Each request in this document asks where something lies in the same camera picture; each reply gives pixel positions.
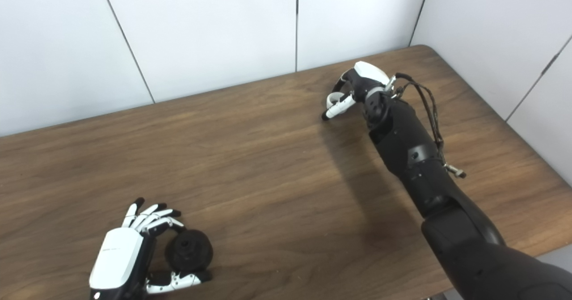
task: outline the black cable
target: black cable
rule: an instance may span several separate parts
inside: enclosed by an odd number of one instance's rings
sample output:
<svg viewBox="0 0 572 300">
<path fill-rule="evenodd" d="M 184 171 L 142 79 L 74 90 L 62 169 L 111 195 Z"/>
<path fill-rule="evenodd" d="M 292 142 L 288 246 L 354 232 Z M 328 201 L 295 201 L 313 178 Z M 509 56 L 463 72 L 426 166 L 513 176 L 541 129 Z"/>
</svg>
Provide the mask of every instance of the black cable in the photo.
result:
<svg viewBox="0 0 572 300">
<path fill-rule="evenodd" d="M 427 112 L 427 117 L 429 118 L 429 124 L 431 125 L 431 132 L 433 133 L 433 140 L 435 141 L 435 145 L 437 145 L 437 152 L 439 153 L 439 157 L 443 161 L 443 164 L 446 164 L 445 155 L 443 154 L 443 146 L 445 145 L 445 141 L 443 140 L 443 136 L 441 135 L 441 131 L 439 130 L 439 115 L 437 113 L 437 103 L 435 102 L 435 97 L 433 96 L 433 93 L 426 86 L 423 86 L 422 84 L 415 82 L 413 78 L 411 78 L 411 76 L 408 76 L 407 74 L 396 73 L 395 76 L 396 78 L 403 78 L 405 80 L 408 80 L 408 82 L 404 86 L 398 88 L 395 91 L 396 98 L 401 98 L 407 86 L 409 86 L 410 84 L 412 84 L 417 90 L 417 93 L 421 97 L 421 101 L 423 101 L 423 106 L 425 107 L 425 111 Z M 429 108 L 429 103 L 427 102 L 427 98 L 425 98 L 425 95 L 423 94 L 422 90 L 425 90 L 429 95 L 432 105 L 431 108 Z"/>
</svg>

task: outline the black foam wheel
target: black foam wheel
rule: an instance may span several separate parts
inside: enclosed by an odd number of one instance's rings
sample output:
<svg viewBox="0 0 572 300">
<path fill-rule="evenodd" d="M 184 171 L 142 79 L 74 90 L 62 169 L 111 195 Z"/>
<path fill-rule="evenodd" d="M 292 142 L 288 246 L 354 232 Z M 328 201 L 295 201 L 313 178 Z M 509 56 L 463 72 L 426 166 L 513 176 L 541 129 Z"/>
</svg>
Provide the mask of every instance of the black foam wheel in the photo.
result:
<svg viewBox="0 0 572 300">
<path fill-rule="evenodd" d="M 175 271 L 204 271 L 213 259 L 213 247 L 206 234 L 188 229 L 169 242 L 165 257 Z"/>
</svg>

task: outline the robotic hand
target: robotic hand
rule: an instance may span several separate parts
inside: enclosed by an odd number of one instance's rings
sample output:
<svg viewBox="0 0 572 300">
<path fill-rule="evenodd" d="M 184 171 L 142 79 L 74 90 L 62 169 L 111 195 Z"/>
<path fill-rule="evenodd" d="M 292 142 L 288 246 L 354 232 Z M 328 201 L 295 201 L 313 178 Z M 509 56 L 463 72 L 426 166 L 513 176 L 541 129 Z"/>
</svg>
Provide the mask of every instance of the robotic hand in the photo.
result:
<svg viewBox="0 0 572 300">
<path fill-rule="evenodd" d="M 395 89 L 397 79 L 407 83 Z M 432 135 L 401 99 L 408 86 L 423 101 Z M 349 91 L 342 93 L 344 87 Z M 371 142 L 413 200 L 424 219 L 423 236 L 464 299 L 572 300 L 572 274 L 507 247 L 493 222 L 452 180 L 450 174 L 466 174 L 445 161 L 431 90 L 407 74 L 388 78 L 379 68 L 357 62 L 333 87 L 322 119 L 356 103 L 362 104 Z"/>
<path fill-rule="evenodd" d="M 206 268 L 213 249 L 204 233 L 187 230 L 178 220 L 179 211 L 165 203 L 155 204 L 141 214 L 145 200 L 137 198 L 121 227 L 109 231 L 89 277 L 92 300 L 141 300 L 147 294 L 171 292 L 212 279 Z M 165 250 L 172 272 L 148 273 L 156 237 L 167 229 L 178 235 Z"/>
</svg>

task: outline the wood grain surface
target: wood grain surface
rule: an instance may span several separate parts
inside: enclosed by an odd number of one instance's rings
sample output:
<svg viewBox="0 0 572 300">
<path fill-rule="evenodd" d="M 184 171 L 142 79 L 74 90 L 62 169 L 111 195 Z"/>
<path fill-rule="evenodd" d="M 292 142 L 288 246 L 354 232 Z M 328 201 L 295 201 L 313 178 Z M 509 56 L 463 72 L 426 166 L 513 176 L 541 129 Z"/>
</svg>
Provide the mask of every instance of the wood grain surface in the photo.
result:
<svg viewBox="0 0 572 300">
<path fill-rule="evenodd" d="M 508 245 L 572 241 L 572 190 L 430 48 L 363 58 L 437 97 L 447 160 Z M 420 299 L 450 287 L 360 109 L 320 120 L 355 60 L 0 139 L 0 298 L 88 298 L 138 196 L 182 211 L 214 280 L 158 299 Z M 426 123 L 421 102 L 406 92 Z M 165 267 L 160 237 L 154 268 Z"/>
</svg>

